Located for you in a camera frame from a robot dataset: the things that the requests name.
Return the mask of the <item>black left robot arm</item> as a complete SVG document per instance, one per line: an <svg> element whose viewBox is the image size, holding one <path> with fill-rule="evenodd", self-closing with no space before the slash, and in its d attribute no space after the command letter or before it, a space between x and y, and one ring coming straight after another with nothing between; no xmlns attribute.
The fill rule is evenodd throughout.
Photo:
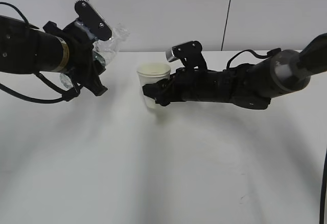
<svg viewBox="0 0 327 224"><path fill-rule="evenodd" d="M105 63L94 52L94 43L112 38L112 29L88 0L75 2L78 17L64 29L48 21L43 30L29 23L12 4L4 3L21 17L1 16L1 72L33 74L61 94L57 99L37 99L20 94L5 85L1 90L24 101L55 104L79 96L82 88L101 96L107 88L100 74Z"/></svg>

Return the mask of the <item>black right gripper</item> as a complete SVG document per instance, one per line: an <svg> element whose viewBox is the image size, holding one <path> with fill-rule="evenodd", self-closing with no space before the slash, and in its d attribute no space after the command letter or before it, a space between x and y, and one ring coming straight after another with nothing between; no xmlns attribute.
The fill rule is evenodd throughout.
<svg viewBox="0 0 327 224"><path fill-rule="evenodd" d="M168 80L145 84L142 92L155 104L165 107L172 102L229 103L235 87L235 72L230 70L187 71L179 68Z"/></svg>

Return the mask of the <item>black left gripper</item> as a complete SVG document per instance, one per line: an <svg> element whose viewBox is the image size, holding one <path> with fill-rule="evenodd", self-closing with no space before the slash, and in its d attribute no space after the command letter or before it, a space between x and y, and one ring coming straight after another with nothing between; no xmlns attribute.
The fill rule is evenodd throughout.
<svg viewBox="0 0 327 224"><path fill-rule="evenodd" d="M43 26L46 33L62 41L64 49L63 60L52 72L64 73L74 81L81 81L95 96L102 96L108 90L100 80L106 68L94 60L93 48L96 38L107 41L112 37L112 30L89 1L79 0L74 7L79 19L63 29L52 21Z"/></svg>

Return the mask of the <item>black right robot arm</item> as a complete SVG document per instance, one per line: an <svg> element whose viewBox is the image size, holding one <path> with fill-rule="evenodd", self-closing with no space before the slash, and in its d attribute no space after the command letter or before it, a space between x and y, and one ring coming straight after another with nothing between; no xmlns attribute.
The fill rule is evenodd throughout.
<svg viewBox="0 0 327 224"><path fill-rule="evenodd" d="M143 94L156 104L174 102L212 102L241 108L265 110L272 98L303 90L311 76L326 72L326 34L314 38L301 52L281 48L260 55L248 49L260 63L232 67L235 54L222 71L210 70L199 41L171 47L169 62L180 60L183 67L169 78L142 87Z"/></svg>

